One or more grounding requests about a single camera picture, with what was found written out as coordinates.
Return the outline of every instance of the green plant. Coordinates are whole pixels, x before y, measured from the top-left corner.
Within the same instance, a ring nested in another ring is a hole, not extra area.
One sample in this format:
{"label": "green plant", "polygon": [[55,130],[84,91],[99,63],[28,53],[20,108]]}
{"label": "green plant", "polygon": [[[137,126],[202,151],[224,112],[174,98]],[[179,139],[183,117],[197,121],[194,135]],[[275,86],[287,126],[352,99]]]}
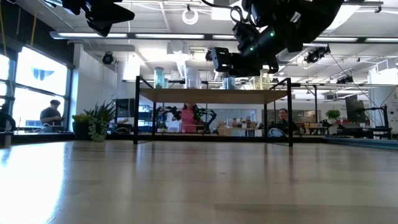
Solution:
{"label": "green plant", "polygon": [[340,111],[339,110],[329,110],[328,112],[326,112],[326,116],[334,121],[335,119],[340,117]]}
{"label": "green plant", "polygon": [[98,120],[103,120],[105,122],[110,122],[114,118],[115,114],[115,109],[112,106],[112,103],[108,103],[105,105],[105,102],[98,106],[98,104],[95,104],[94,109],[90,110],[84,110],[86,115],[92,116],[93,118],[96,118]]}
{"label": "green plant", "polygon": [[72,118],[77,123],[88,123],[90,121],[91,116],[87,114],[79,114],[79,115],[73,115]]}
{"label": "green plant", "polygon": [[77,123],[87,123],[89,125],[88,134],[91,140],[103,142],[106,138],[108,123],[114,119],[115,109],[112,103],[102,105],[95,104],[94,109],[84,110],[85,114],[73,115],[72,118]]}
{"label": "green plant", "polygon": [[203,113],[200,111],[200,109],[198,107],[195,107],[195,110],[193,111],[193,120],[199,122],[202,116]]}
{"label": "green plant", "polygon": [[167,129],[166,124],[163,121],[158,121],[157,122],[157,128],[159,129]]}

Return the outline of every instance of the person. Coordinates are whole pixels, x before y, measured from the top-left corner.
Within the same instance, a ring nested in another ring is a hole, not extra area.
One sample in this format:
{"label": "person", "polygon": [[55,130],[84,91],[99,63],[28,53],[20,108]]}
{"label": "person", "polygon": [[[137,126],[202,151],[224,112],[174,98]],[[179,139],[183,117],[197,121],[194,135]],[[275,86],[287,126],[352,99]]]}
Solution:
{"label": "person", "polygon": [[61,102],[58,100],[50,101],[50,107],[40,113],[40,122],[51,126],[61,126],[63,117],[61,117],[61,113],[58,111],[60,104]]}
{"label": "person", "polygon": [[[280,121],[276,124],[276,128],[283,131],[285,134],[289,133],[289,122],[287,121],[287,109],[282,108],[278,111],[278,117]],[[297,124],[293,122],[293,134],[297,134],[299,128]]]}
{"label": "person", "polygon": [[181,125],[182,132],[186,133],[196,133],[197,132],[197,122],[195,121],[195,109],[197,106],[195,104],[184,103],[184,107],[181,110]]}

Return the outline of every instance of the pink shirt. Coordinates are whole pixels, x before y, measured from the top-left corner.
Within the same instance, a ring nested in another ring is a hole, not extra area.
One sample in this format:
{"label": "pink shirt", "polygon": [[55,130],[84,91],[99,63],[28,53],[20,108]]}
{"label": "pink shirt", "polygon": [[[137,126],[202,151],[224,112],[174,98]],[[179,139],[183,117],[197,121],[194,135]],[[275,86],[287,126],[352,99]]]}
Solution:
{"label": "pink shirt", "polygon": [[182,127],[181,130],[186,133],[196,133],[197,127],[195,120],[193,119],[193,111],[192,110],[181,110],[181,122]]}

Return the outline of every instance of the potted plant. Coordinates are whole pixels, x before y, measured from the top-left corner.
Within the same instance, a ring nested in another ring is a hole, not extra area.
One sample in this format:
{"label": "potted plant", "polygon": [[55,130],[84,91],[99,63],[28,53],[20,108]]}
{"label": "potted plant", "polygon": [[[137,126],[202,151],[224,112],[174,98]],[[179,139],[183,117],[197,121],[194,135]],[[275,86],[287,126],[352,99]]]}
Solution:
{"label": "potted plant", "polygon": [[334,126],[333,124],[335,123],[336,119],[340,117],[340,111],[339,110],[329,110],[326,112],[326,116],[329,118],[329,120],[332,123],[332,126],[329,127],[329,134],[337,134],[337,126]]}
{"label": "potted plant", "polygon": [[329,110],[328,112],[326,112],[326,116],[328,116],[331,123],[334,124],[336,119],[340,117],[340,111],[339,110]]}
{"label": "potted plant", "polygon": [[96,104],[94,109],[84,110],[85,113],[74,115],[72,118],[73,132],[79,140],[103,142],[109,122],[114,119],[115,110],[112,103]]}
{"label": "potted plant", "polygon": [[165,122],[158,121],[157,122],[157,132],[163,133],[163,132],[166,132],[166,130],[167,130],[167,126],[166,126]]}

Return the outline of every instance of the woman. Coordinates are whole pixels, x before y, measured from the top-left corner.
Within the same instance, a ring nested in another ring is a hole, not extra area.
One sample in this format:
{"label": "woman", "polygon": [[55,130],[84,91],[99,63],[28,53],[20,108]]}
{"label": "woman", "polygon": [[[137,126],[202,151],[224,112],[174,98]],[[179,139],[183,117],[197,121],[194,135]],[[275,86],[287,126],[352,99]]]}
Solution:
{"label": "woman", "polygon": [[194,104],[184,103],[184,107],[181,110],[182,132],[186,133],[197,132],[197,122],[194,119],[196,108],[197,106]]}

